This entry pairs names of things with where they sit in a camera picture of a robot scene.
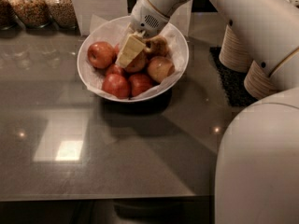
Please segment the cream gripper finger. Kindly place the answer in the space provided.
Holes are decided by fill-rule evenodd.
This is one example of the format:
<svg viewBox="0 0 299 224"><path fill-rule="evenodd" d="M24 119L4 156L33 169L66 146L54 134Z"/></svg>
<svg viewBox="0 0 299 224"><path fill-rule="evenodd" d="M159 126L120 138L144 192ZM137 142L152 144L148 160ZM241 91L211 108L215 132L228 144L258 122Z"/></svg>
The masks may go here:
<svg viewBox="0 0 299 224"><path fill-rule="evenodd" d="M122 68L125 68L143 49L146 47L143 38L139 35L133 34L133 45L127 49L120 51L116 64Z"/></svg>
<svg viewBox="0 0 299 224"><path fill-rule="evenodd" d="M134 42L133 33L134 33L133 25L129 23L124 30L123 38L120 41L120 51L129 49Z"/></svg>

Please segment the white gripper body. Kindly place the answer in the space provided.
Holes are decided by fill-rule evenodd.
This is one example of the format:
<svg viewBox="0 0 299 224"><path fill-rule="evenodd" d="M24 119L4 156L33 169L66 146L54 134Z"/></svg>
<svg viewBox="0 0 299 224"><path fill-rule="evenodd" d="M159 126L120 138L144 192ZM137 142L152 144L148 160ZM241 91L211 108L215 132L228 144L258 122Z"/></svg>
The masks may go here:
<svg viewBox="0 0 299 224"><path fill-rule="evenodd" d="M132 29L144 37L158 35L168 22L169 18L162 14L150 0L138 0L130 15Z"/></svg>

